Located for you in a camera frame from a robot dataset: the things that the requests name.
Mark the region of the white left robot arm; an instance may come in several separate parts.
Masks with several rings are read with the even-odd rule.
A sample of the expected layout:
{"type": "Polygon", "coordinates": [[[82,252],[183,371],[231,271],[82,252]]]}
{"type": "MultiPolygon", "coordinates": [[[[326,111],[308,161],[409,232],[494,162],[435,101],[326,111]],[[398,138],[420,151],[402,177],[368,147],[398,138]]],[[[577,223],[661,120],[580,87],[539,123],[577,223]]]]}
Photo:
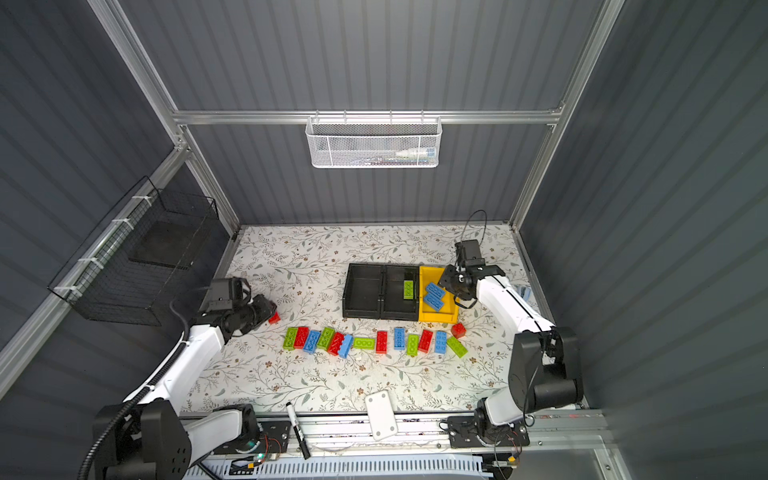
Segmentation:
{"type": "Polygon", "coordinates": [[[199,314],[186,316],[171,300],[182,333],[149,377],[119,404],[103,407],[93,422],[93,443],[79,479],[181,479],[203,468],[216,449],[264,458],[273,445],[249,403],[224,406],[185,422],[185,396],[208,364],[234,338],[279,320],[275,302],[253,293],[241,277],[220,278],[204,288],[199,314]]]}

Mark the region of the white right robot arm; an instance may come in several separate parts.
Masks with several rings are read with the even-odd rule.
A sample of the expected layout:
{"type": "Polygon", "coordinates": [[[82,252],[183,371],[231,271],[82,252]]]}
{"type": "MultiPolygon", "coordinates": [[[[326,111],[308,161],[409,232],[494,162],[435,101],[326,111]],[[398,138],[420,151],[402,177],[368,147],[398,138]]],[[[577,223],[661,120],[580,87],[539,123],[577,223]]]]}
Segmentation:
{"type": "Polygon", "coordinates": [[[557,327],[514,290],[505,272],[482,257],[480,242],[455,244],[456,261],[438,285],[454,297],[486,307],[512,336],[508,386],[478,402],[474,429],[493,446],[539,411],[575,405],[584,395],[581,355],[575,332],[557,327]]]}

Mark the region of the blue lego brick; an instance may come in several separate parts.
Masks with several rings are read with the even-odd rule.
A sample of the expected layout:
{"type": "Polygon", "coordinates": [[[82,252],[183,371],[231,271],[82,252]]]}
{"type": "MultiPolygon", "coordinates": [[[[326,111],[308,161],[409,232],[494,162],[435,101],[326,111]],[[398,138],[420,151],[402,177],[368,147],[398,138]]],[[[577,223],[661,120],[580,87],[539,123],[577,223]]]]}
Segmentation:
{"type": "Polygon", "coordinates": [[[444,289],[432,282],[426,285],[426,292],[426,296],[433,298],[435,301],[442,301],[446,295],[446,291],[444,289]]]}
{"type": "Polygon", "coordinates": [[[429,307],[432,311],[441,312],[445,306],[444,297],[445,297],[444,294],[438,295],[431,292],[427,292],[422,297],[422,300],[424,302],[424,305],[426,307],[429,307]]]}

